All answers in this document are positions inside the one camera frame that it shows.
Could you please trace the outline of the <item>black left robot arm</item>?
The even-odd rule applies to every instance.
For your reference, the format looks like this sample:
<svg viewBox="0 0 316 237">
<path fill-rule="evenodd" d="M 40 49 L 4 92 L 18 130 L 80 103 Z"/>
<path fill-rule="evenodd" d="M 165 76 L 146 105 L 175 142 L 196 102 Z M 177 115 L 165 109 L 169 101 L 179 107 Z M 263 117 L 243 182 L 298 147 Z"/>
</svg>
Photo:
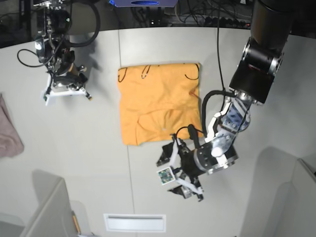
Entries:
<svg viewBox="0 0 316 237">
<path fill-rule="evenodd" d="M 296 12 L 293 0 L 257 0 L 254 2 L 250 30 L 241 60 L 229 85 L 229 91 L 213 90 L 201 106 L 201 129 L 187 126 L 194 149 L 189 149 L 177 133 L 163 146 L 157 161 L 163 185 L 183 198 L 203 200 L 199 176 L 213 174 L 232 166 L 238 156 L 234 141 L 250 124 L 250 107 L 263 105 L 268 97 L 283 58 Z"/>
</svg>

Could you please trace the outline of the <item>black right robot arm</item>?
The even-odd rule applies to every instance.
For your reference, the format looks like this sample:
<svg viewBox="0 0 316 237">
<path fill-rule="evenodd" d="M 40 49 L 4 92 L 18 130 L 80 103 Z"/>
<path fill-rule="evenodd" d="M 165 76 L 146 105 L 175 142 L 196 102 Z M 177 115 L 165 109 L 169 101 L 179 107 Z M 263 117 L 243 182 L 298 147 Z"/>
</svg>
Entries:
<svg viewBox="0 0 316 237">
<path fill-rule="evenodd" d="M 74 3 L 90 7 L 96 21 L 92 37 L 80 43 L 69 40 L 72 11 L 67 8 L 71 8 Z M 50 75 L 49 87 L 64 87 L 71 91 L 84 88 L 88 81 L 83 74 L 86 67 L 75 65 L 75 52 L 71 48 L 86 47 L 98 36 L 101 20 L 97 7 L 90 0 L 34 0 L 33 5 L 39 8 L 34 53 L 38 57 L 39 65 L 27 65 L 22 62 L 19 53 L 17 53 L 18 61 L 29 68 L 45 66 Z"/>
</svg>

